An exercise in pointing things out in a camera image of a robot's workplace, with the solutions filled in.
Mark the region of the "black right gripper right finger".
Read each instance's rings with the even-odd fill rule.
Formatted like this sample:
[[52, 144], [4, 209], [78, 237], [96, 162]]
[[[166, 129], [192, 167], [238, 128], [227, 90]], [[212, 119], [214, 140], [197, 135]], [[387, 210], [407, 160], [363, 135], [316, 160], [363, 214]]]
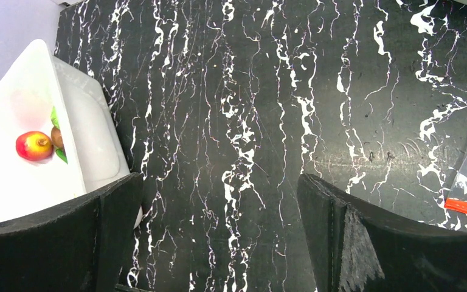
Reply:
[[319, 291], [467, 291], [467, 233], [419, 223], [312, 174], [297, 197]]

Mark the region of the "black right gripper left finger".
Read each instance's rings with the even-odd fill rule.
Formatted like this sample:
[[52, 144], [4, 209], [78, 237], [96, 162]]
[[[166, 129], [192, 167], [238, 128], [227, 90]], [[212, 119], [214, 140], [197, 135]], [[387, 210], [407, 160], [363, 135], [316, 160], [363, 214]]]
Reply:
[[0, 291], [114, 291], [142, 201], [132, 173], [0, 223]]

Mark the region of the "white plastic bin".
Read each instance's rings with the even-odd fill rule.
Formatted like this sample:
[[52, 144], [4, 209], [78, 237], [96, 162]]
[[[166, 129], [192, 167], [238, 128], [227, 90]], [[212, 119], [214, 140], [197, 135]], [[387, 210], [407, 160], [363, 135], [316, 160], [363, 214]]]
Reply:
[[33, 40], [0, 80], [0, 223], [129, 173], [99, 82]]

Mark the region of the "red yellow toy pomegranate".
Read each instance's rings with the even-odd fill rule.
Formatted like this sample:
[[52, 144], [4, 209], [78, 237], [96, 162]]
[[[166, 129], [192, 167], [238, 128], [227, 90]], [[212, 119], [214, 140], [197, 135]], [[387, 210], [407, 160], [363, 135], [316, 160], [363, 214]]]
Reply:
[[40, 131], [29, 131], [18, 136], [15, 149], [19, 157], [31, 162], [50, 158], [54, 152], [50, 137]]

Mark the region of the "brown toy kiwi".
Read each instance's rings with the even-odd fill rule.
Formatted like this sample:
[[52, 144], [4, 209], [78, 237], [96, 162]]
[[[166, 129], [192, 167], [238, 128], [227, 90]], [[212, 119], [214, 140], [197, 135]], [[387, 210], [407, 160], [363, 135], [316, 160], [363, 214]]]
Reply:
[[53, 128], [51, 129], [50, 135], [51, 135], [51, 140], [52, 140], [53, 145], [57, 149], [64, 150], [64, 143], [63, 143], [63, 138], [62, 138], [60, 129], [57, 128], [56, 126], [53, 126]]

